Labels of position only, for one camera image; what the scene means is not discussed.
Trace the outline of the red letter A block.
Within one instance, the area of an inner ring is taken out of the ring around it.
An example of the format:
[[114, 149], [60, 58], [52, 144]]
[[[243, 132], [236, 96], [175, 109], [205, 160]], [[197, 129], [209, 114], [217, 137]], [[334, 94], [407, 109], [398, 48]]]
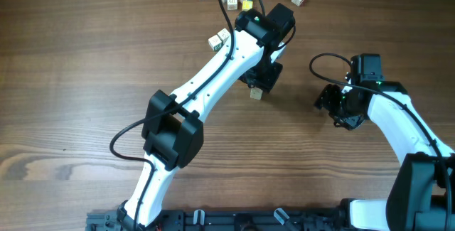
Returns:
[[250, 90], [250, 97], [254, 100], [261, 100], [263, 95], [263, 90], [260, 88], [254, 87]]

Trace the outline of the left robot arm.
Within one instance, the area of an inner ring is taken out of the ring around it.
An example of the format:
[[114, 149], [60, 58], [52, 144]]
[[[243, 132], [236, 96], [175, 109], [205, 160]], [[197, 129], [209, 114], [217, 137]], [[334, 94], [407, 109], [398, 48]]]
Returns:
[[186, 84], [170, 95], [157, 91], [141, 120], [144, 168], [133, 196], [117, 211], [125, 230], [155, 227], [175, 173], [187, 166], [203, 145], [203, 125], [219, 99], [236, 82], [269, 92], [282, 71], [277, 62], [283, 39], [295, 31], [294, 12], [277, 4], [267, 15], [241, 11], [230, 40]]

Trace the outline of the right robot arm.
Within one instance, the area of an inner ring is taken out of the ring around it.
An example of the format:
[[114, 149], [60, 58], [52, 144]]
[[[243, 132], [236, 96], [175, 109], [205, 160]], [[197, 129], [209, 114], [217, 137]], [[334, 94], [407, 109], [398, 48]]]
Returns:
[[358, 230], [453, 230], [454, 150], [419, 116], [406, 89], [385, 80], [378, 54], [347, 61], [345, 81], [328, 79], [315, 106], [335, 127], [369, 120], [384, 134], [400, 169], [386, 199], [346, 199], [346, 226]]

